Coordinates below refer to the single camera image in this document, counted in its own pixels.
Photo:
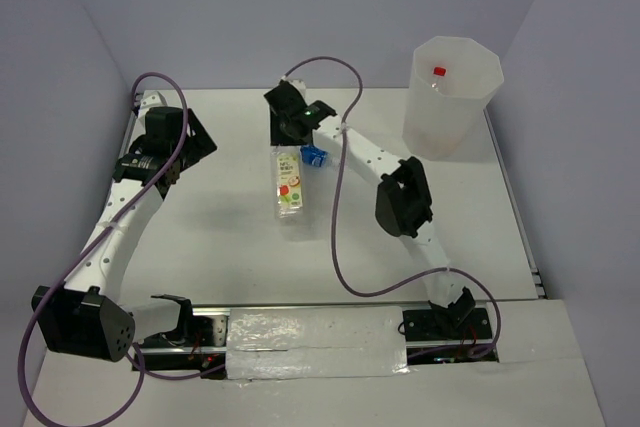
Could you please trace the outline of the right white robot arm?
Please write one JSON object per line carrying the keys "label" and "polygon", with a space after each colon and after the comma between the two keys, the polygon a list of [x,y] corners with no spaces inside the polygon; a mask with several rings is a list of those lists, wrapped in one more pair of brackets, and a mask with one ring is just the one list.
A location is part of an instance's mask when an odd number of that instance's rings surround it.
{"label": "right white robot arm", "polygon": [[[451,265],[433,225],[432,196],[424,166],[414,156],[401,158],[382,149],[347,125],[323,101],[308,103],[304,86],[288,80],[264,94],[270,110],[272,139],[282,146],[312,147],[338,157],[338,177],[331,210],[330,255],[342,287],[358,298],[377,298],[418,279],[429,295],[427,326],[443,339],[454,339],[470,323],[476,302],[471,290],[454,289],[450,276],[466,274]],[[338,209],[346,167],[376,188],[374,217],[388,235],[400,240],[424,270],[378,291],[358,291],[349,285],[337,253]]]}

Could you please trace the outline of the red cap water bottle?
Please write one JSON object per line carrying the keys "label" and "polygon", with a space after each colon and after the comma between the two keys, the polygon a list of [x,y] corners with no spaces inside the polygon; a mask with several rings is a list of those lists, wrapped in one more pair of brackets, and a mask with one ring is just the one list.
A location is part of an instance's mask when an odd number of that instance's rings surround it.
{"label": "red cap water bottle", "polygon": [[447,91],[447,69],[441,66],[435,66],[432,71],[430,80],[431,88],[440,94]]}

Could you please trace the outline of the blue label clear bottle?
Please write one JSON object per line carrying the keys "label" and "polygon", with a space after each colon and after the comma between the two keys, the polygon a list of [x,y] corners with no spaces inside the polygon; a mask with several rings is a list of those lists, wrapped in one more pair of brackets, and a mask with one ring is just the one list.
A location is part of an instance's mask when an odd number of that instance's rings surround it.
{"label": "blue label clear bottle", "polygon": [[299,149],[301,160],[314,168],[338,168],[340,158],[314,145],[303,145]]}

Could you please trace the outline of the silver tape sheet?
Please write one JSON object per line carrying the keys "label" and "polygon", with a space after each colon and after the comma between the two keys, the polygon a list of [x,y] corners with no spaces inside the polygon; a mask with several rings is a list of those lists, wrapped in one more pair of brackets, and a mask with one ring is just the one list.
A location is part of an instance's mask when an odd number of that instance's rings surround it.
{"label": "silver tape sheet", "polygon": [[232,380],[389,377],[409,371],[397,306],[235,309],[225,366]]}

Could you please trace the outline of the white plastic bin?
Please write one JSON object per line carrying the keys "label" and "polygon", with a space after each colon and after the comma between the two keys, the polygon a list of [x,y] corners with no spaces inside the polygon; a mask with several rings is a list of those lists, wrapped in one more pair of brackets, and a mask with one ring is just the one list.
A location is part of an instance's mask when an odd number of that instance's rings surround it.
{"label": "white plastic bin", "polygon": [[[447,69],[447,91],[431,88],[435,66]],[[451,155],[504,83],[500,58],[467,37],[436,36],[413,53],[403,140],[417,156]]]}

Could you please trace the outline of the apple juice clear bottle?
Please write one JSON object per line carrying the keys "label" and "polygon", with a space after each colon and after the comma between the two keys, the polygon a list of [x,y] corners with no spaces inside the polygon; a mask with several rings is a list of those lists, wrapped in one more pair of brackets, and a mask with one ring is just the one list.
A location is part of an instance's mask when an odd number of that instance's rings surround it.
{"label": "apple juice clear bottle", "polygon": [[301,215],[304,211],[304,185],[299,148],[274,147],[271,159],[276,217],[289,219]]}

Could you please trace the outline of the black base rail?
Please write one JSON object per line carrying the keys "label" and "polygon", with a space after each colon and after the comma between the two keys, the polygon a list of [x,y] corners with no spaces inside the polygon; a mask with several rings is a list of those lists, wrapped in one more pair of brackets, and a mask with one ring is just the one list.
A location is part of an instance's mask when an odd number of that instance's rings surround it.
{"label": "black base rail", "polygon": [[494,362],[497,323],[486,307],[426,304],[201,310],[186,340],[156,334],[137,361],[150,374],[209,379],[387,377],[413,365]]}

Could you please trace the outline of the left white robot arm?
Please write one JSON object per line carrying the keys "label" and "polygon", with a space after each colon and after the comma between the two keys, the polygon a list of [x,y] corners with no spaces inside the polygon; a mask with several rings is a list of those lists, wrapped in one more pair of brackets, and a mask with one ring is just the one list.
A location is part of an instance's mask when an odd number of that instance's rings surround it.
{"label": "left white robot arm", "polygon": [[180,346],[201,326],[185,297],[154,295],[137,307],[118,302],[128,264],[170,188],[217,149],[190,109],[152,107],[142,123],[144,133],[116,163],[110,197],[91,234],[104,240],[82,257],[48,302],[42,300],[45,286],[32,297],[52,352],[117,362],[135,342],[161,334]]}

